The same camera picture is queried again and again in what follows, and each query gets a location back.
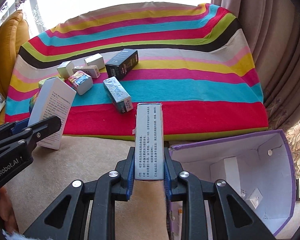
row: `curtain fold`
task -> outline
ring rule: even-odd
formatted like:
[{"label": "curtain fold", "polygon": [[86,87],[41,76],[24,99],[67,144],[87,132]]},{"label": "curtain fold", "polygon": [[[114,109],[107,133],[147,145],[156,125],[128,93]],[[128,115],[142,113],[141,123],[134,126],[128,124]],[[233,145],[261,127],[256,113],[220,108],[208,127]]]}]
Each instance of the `curtain fold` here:
[{"label": "curtain fold", "polygon": [[300,120],[300,14],[290,0],[211,0],[242,24],[264,92],[269,129]]}]

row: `turquoise stripe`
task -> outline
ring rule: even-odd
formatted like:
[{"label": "turquoise stripe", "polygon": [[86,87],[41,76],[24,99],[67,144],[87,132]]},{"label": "turquoise stripe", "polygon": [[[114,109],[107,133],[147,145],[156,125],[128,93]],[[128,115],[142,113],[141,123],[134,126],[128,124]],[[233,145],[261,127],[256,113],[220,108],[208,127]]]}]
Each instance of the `turquoise stripe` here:
[{"label": "turquoise stripe", "polygon": [[[263,103],[260,83],[249,87],[246,83],[229,84],[207,80],[133,80],[122,81],[121,84],[131,95],[133,102],[164,101],[228,101]],[[72,106],[109,104],[103,84],[94,84],[84,95],[76,95]],[[8,115],[28,112],[29,99],[14,101],[7,98],[6,113]]]},{"label": "turquoise stripe", "polygon": [[69,38],[59,38],[59,37],[49,37],[45,32],[38,35],[41,41],[46,46],[66,46],[80,44],[90,41],[99,41],[103,39],[109,39],[124,35],[139,34],[139,33],[152,33],[152,32],[164,32],[164,31],[174,31],[174,30],[189,30],[189,29],[198,29],[207,24],[207,22],[215,17],[217,14],[218,6],[210,5],[209,13],[202,19],[194,21],[179,21],[179,22],[166,22],[166,23],[157,23],[157,24],[143,24],[143,25],[134,25],[114,28],[111,30],[92,33],[89,35],[78,35]]}]

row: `purple storage box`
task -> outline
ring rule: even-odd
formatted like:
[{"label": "purple storage box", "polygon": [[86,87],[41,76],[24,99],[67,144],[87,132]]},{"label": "purple storage box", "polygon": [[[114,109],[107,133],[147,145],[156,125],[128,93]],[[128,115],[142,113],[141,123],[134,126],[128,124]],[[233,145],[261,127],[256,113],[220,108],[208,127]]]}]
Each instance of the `purple storage box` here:
[{"label": "purple storage box", "polygon": [[[296,178],[289,144],[282,130],[255,132],[229,138],[175,145],[173,160],[199,179],[210,181],[210,165],[236,157],[240,186],[249,196],[258,188],[263,196],[254,210],[276,236],[291,219],[296,201]],[[178,237],[180,203],[171,203],[175,239]]]}]

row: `metal screw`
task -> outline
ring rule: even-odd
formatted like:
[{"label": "metal screw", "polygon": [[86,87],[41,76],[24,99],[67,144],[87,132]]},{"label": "metal screw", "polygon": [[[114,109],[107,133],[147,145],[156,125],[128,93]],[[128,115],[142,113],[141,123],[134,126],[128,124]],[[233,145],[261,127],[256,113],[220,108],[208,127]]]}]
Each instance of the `metal screw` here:
[{"label": "metal screw", "polygon": [[224,187],[226,185],[226,182],[222,179],[217,180],[217,185],[219,187]]},{"label": "metal screw", "polygon": [[109,176],[110,176],[110,177],[113,177],[113,178],[114,178],[114,177],[116,177],[116,176],[118,176],[118,175],[119,175],[119,172],[117,172],[117,171],[110,171],[110,172],[109,172]]},{"label": "metal screw", "polygon": [[72,187],[80,187],[82,182],[80,180],[75,180],[72,182]]},{"label": "metal screw", "polygon": [[189,177],[189,172],[187,172],[187,171],[182,171],[182,172],[180,172],[180,177],[182,177],[182,178],[187,178],[187,177]]}]

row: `colorful striped fabric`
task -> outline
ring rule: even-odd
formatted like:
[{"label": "colorful striped fabric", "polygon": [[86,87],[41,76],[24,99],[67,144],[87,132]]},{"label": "colorful striped fabric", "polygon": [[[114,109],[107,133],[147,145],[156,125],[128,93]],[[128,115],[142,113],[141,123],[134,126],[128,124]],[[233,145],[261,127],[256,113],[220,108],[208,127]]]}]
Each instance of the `colorful striped fabric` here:
[{"label": "colorful striped fabric", "polygon": [[[29,116],[38,81],[95,53],[105,62],[123,48],[139,64],[121,81],[138,102],[161,102],[165,140],[204,140],[266,130],[263,94],[241,26],[212,4],[136,3],[89,12],[41,33],[19,52],[7,98],[6,121]],[[102,81],[76,95],[68,135],[133,140],[135,109],[119,114]]]}]

